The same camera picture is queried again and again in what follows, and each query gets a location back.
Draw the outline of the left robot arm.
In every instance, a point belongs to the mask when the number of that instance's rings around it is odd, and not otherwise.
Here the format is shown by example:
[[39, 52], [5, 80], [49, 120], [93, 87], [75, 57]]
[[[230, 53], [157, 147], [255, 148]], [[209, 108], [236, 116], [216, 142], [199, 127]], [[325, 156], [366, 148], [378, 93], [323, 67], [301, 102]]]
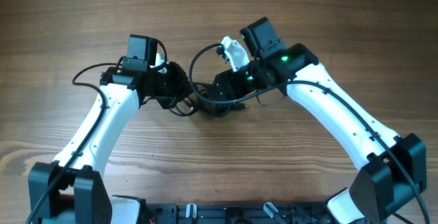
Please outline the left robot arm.
[[157, 50], [156, 38], [132, 34], [127, 54], [109, 62], [95, 102], [72, 140], [50, 163], [37, 162], [28, 176], [31, 212], [27, 223], [156, 223], [146, 200], [109, 196], [103, 175], [125, 125], [149, 100], [163, 109], [177, 106], [191, 93], [185, 71]]

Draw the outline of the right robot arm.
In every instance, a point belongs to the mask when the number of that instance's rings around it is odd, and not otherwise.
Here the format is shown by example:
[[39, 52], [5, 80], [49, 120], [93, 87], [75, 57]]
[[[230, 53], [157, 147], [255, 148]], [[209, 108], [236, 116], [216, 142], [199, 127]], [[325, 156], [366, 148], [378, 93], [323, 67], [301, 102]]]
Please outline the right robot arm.
[[209, 96], [232, 105], [252, 93], [280, 90], [308, 110], [340, 143], [358, 173], [350, 187], [327, 202], [339, 223], [380, 223], [427, 186], [426, 148], [415, 135], [400, 136], [342, 90], [306, 46], [287, 46], [267, 18], [241, 30], [241, 41], [224, 37], [218, 55], [231, 64], [219, 73]]

